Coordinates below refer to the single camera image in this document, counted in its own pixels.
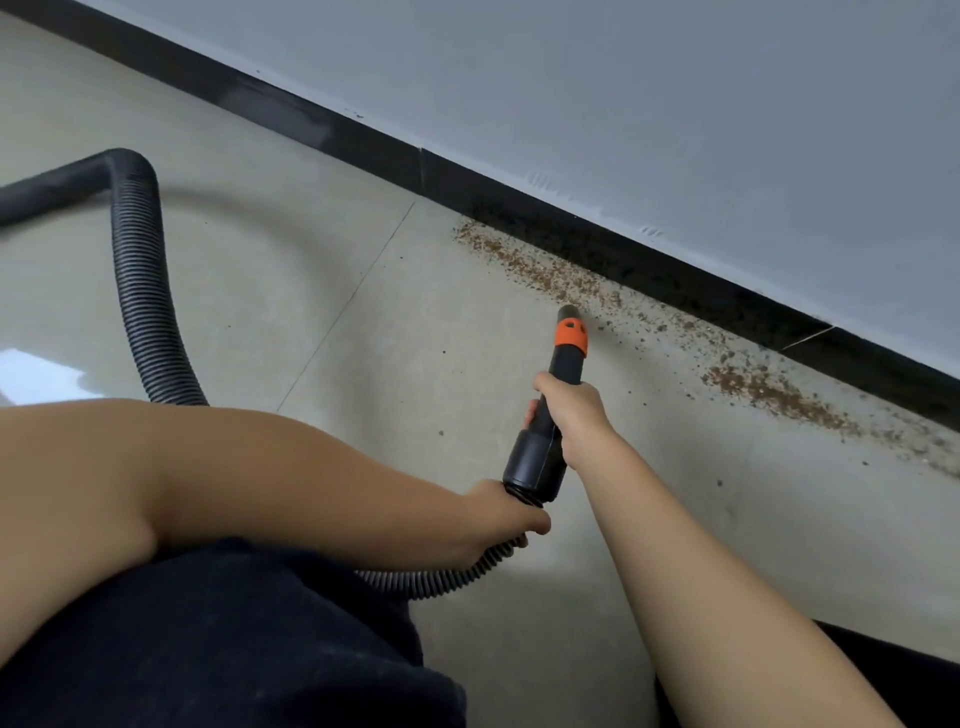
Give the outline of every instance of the person's left hand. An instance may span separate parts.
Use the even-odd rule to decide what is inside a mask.
[[[541,534],[550,530],[550,515],[542,508],[517,500],[497,480],[481,480],[467,491],[468,513],[472,523],[471,543],[463,568],[473,566],[491,546],[521,538],[527,545],[527,531]]]

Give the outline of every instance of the baseboard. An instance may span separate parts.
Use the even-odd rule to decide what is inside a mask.
[[[902,354],[76,0],[0,0],[0,11],[960,430],[960,380]]]

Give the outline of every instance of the hand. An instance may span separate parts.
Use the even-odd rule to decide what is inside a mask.
[[[517,537],[521,537],[519,546],[525,547],[527,531],[542,536],[550,530],[550,516],[546,511],[517,500],[498,480],[481,480],[467,491],[464,498],[468,501],[473,528],[458,568],[468,569],[491,546]]]
[[[598,435],[616,434],[607,419],[600,393],[591,385],[567,384],[547,372],[540,372],[534,378],[534,389],[546,397],[550,417],[564,436],[564,460],[573,470],[580,466],[593,439]],[[531,401],[524,427],[530,426],[536,407],[537,401]]]

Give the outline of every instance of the vacuum hose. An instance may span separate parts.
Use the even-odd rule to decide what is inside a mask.
[[[110,191],[113,269],[120,312],[133,361],[150,401],[207,405],[180,339],[170,294],[159,187],[153,166],[129,149],[98,155],[0,187],[0,227]],[[587,331],[573,306],[561,308],[550,371],[580,383]],[[553,500],[564,477],[560,431],[540,399],[534,420],[520,432],[503,476],[504,487],[531,505]],[[359,571],[375,589],[394,598],[425,599],[480,578],[511,556],[518,540],[488,548],[467,570]]]

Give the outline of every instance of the orange ring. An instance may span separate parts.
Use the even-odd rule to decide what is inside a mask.
[[[587,327],[580,319],[563,319],[553,334],[553,345],[572,344],[587,355]]]

